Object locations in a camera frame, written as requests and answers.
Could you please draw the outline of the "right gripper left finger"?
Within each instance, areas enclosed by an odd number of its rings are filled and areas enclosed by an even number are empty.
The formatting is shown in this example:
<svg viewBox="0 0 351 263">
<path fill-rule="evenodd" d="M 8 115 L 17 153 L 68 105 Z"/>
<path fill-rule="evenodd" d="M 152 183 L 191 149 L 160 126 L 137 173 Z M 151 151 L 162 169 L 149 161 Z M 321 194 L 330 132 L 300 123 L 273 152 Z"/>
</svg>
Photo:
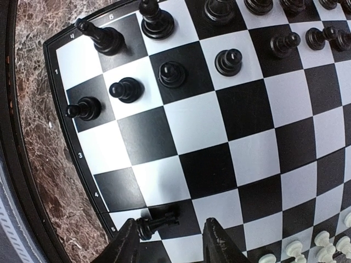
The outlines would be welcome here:
<svg viewBox="0 0 351 263">
<path fill-rule="evenodd" d="M 137 223 L 134 219 L 128 219 L 92 263 L 137 262 L 139 243 Z"/>
</svg>

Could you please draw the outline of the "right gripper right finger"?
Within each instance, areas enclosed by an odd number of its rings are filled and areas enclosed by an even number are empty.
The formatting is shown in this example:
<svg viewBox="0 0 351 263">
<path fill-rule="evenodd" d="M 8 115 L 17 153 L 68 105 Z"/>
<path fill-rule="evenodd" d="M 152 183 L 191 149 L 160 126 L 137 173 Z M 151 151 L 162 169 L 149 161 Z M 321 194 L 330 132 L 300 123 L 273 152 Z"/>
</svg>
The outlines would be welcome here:
<svg viewBox="0 0 351 263">
<path fill-rule="evenodd" d="M 244 256 L 215 218 L 206 219 L 202 240 L 204 262 L 248 262 L 248 258 Z"/>
</svg>

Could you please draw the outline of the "black rook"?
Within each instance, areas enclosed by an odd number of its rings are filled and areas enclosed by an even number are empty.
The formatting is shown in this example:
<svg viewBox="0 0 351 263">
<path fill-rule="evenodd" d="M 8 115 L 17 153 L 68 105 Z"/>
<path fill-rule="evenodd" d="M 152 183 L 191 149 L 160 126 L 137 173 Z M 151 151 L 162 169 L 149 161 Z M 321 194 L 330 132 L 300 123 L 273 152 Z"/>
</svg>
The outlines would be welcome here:
<svg viewBox="0 0 351 263">
<path fill-rule="evenodd" d="M 173 227 L 180 224 L 178 217 L 173 211 L 158 219 L 138 218 L 136 223 L 138 235 L 142 241 L 151 240 L 152 235 L 164 227 Z"/>
</svg>

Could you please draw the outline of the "white pawn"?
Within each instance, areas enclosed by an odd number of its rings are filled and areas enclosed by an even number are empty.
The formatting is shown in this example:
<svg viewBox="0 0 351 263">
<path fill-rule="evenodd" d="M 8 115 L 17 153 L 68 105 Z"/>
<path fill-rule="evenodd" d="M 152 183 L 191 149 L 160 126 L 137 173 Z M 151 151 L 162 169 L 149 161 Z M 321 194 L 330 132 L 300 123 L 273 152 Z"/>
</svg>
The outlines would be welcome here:
<svg viewBox="0 0 351 263">
<path fill-rule="evenodd" d="M 291 242 L 285 249 L 286 254 L 289 257 L 293 257 L 295 263 L 306 263 L 307 260 L 302 254 L 303 244 L 300 241 Z"/>
<path fill-rule="evenodd" d="M 276 263 L 276 257 L 274 254 L 266 254 L 259 259 L 258 263 Z"/>
</svg>

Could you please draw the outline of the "black and grey chessboard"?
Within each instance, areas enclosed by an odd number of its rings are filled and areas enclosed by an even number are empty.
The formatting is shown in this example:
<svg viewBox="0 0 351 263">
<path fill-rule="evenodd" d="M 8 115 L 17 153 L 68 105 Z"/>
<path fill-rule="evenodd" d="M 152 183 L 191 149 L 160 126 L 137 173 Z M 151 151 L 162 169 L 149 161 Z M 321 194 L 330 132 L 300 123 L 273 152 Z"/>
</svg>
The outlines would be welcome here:
<svg viewBox="0 0 351 263">
<path fill-rule="evenodd" d="M 263 16 L 234 1 L 235 17 L 209 22 L 204 1 L 163 1 L 174 17 L 166 39 L 147 38 L 137 1 L 116 3 L 88 17 L 112 27 L 126 46 L 114 56 L 69 26 L 44 43 L 52 95 L 75 167 L 105 231 L 114 236 L 129 218 L 157 219 L 174 211 L 179 225 L 143 241 L 139 262 L 202 262 L 202 233 L 215 218 L 252 261 L 300 241 L 317 261 L 314 239 L 350 235 L 350 51 L 326 43 L 311 50 L 305 33 L 333 26 L 350 34 L 350 12 L 306 1 L 295 16 L 279 1 Z M 270 40 L 297 33 L 301 42 L 277 58 Z M 240 72 L 222 76 L 222 50 L 238 49 Z M 158 81 L 161 64 L 187 71 L 184 85 Z M 125 104 L 109 93 L 121 79 L 144 92 Z M 66 107 L 92 96 L 97 119 L 65 116 Z"/>
</svg>

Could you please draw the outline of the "black bishop standing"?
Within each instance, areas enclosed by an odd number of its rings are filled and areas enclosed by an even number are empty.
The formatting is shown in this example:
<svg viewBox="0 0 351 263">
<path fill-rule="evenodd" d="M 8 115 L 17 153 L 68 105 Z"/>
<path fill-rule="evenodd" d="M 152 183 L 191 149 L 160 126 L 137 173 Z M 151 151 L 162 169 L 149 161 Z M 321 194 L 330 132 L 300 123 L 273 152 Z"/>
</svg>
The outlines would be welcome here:
<svg viewBox="0 0 351 263">
<path fill-rule="evenodd" d="M 157 1 L 143 0 L 139 3 L 142 32 L 150 39 L 168 38 L 174 31 L 173 16 L 160 8 Z"/>
</svg>

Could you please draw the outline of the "black king standing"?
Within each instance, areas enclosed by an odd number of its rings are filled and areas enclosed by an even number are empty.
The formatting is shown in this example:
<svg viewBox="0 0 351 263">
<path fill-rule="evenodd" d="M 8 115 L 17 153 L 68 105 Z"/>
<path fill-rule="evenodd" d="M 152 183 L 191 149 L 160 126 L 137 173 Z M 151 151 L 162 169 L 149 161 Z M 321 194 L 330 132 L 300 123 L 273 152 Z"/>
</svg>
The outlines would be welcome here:
<svg viewBox="0 0 351 263">
<path fill-rule="evenodd" d="M 226 25 L 235 17 L 234 1 L 207 0 L 204 3 L 205 18 L 215 25 Z"/>
</svg>

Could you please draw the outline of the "black queen standing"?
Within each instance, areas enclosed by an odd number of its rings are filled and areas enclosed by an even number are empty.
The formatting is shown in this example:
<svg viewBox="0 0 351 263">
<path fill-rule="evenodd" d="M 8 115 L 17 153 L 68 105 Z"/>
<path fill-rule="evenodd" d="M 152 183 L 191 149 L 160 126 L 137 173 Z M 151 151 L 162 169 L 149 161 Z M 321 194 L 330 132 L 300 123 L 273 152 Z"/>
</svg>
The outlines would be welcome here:
<svg viewBox="0 0 351 263">
<path fill-rule="evenodd" d="M 273 0 L 244 0 L 244 4 L 255 15 L 265 15 L 273 8 Z"/>
</svg>

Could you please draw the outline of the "black front rail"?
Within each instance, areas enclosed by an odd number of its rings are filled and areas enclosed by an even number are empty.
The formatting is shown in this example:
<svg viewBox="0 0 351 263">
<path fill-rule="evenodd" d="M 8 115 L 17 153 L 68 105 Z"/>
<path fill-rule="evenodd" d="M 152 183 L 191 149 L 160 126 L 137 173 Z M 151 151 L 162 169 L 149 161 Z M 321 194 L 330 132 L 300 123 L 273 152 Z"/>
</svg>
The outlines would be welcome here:
<svg viewBox="0 0 351 263">
<path fill-rule="evenodd" d="M 70 262 L 40 199 L 21 129 L 15 80 L 16 1 L 1 1 L 1 182 L 32 262 Z"/>
</svg>

